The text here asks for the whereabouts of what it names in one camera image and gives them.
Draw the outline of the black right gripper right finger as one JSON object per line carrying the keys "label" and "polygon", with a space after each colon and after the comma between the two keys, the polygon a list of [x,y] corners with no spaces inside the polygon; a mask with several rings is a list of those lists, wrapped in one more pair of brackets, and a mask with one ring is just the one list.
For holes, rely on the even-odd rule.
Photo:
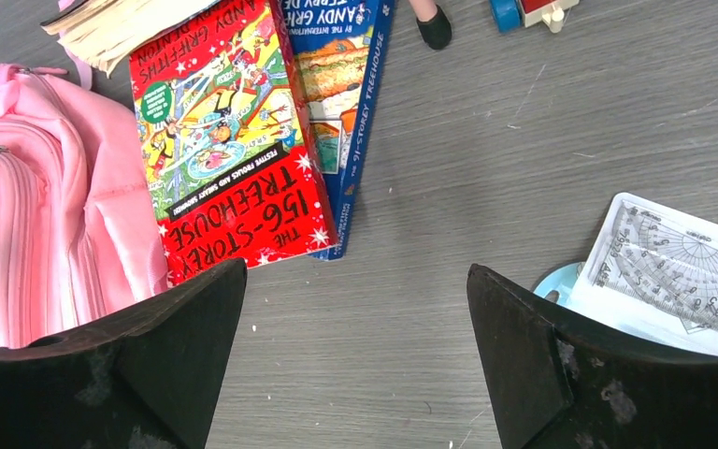
{"label": "black right gripper right finger", "polygon": [[482,265],[467,301],[506,448],[718,448],[718,356],[651,342]]}

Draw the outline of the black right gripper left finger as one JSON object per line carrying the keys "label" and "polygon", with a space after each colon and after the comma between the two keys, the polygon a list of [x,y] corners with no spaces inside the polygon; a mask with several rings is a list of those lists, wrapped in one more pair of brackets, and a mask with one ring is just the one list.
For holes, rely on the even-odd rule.
{"label": "black right gripper left finger", "polygon": [[0,448],[202,448],[247,284],[231,259],[19,349],[0,348]]}

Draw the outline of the pink student backpack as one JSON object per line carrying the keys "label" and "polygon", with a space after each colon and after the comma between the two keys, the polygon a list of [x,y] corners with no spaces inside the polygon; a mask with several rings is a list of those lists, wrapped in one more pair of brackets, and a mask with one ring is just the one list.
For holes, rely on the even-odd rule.
{"label": "pink student backpack", "polygon": [[132,111],[60,69],[0,64],[0,347],[167,287]]}

